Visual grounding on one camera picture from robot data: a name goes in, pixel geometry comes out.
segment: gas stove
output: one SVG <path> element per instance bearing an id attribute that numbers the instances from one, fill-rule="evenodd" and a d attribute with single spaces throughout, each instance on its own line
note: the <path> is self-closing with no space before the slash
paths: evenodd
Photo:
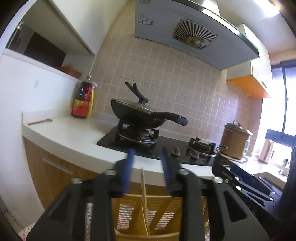
<path id="1" fill-rule="evenodd" d="M 228 159 L 216 155 L 215 143 L 205 143 L 199 138 L 189 142 L 159 135 L 158 130 L 137 130 L 131 126 L 124 127 L 120 121 L 117 127 L 109 131 L 97 145 L 127 153 L 130 148 L 136 150 L 137 156 L 161 159 L 162 148 L 166 147 L 170 158 L 180 163 L 199 166 L 213 166 L 214 161 L 222 165 L 233 164 Z"/>

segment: bottle label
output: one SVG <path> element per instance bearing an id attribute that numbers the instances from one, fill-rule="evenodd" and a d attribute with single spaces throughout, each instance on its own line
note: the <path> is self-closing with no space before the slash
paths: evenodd
<path id="1" fill-rule="evenodd" d="M 87 116 L 89 111 L 89 102 L 82 100 L 74 100 L 72 113 L 78 116 Z"/>

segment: blue gripper pad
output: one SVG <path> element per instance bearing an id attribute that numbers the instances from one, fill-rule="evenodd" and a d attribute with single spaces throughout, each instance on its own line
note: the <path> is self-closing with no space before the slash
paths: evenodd
<path id="1" fill-rule="evenodd" d="M 166 188 L 169 194 L 171 194 L 172 191 L 172 187 L 171 187 L 171 180 L 172 180 L 172 173 L 171 170 L 169 168 L 169 164 L 168 164 L 168 155 L 167 155 L 167 151 L 165 148 L 163 148 L 162 152 L 161 152 L 161 163 L 163 166 L 163 174 L 165 176 L 165 184 L 166 184 Z"/>
<path id="2" fill-rule="evenodd" d="M 126 159 L 123 170 L 122 170 L 122 175 L 121 175 L 121 192 L 122 194 L 127 193 L 128 188 L 129 188 L 129 183 L 131 179 L 131 170 L 133 166 L 133 160 L 134 160 L 134 155 L 136 151 L 134 149 L 129 149 L 128 150 L 128 158 Z"/>

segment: pan handle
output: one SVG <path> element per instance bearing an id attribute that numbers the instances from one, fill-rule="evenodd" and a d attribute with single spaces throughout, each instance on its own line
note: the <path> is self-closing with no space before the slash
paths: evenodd
<path id="1" fill-rule="evenodd" d="M 126 82 L 126 86 L 134 93 L 135 96 L 137 96 L 139 98 L 140 104 L 148 103 L 149 100 L 142 95 L 142 93 L 139 91 L 136 83 L 131 85 L 129 82 Z"/>
<path id="2" fill-rule="evenodd" d="M 152 118 L 170 120 L 181 126 L 186 126 L 188 124 L 188 120 L 185 117 L 170 112 L 153 112 L 149 116 Z"/>

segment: black frying pan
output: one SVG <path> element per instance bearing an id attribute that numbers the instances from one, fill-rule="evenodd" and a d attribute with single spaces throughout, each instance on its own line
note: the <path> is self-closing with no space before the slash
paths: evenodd
<path id="1" fill-rule="evenodd" d="M 187 125 L 188 121 L 185 117 L 170 112 L 155 112 L 146 107 L 145 104 L 149 100 L 140 93 L 137 84 L 131 85 L 126 82 L 126 85 L 139 98 L 139 102 L 121 99 L 111 100 L 114 114 L 125 124 L 145 130 L 157 128 L 164 124 L 166 120 L 176 122 L 182 126 Z"/>

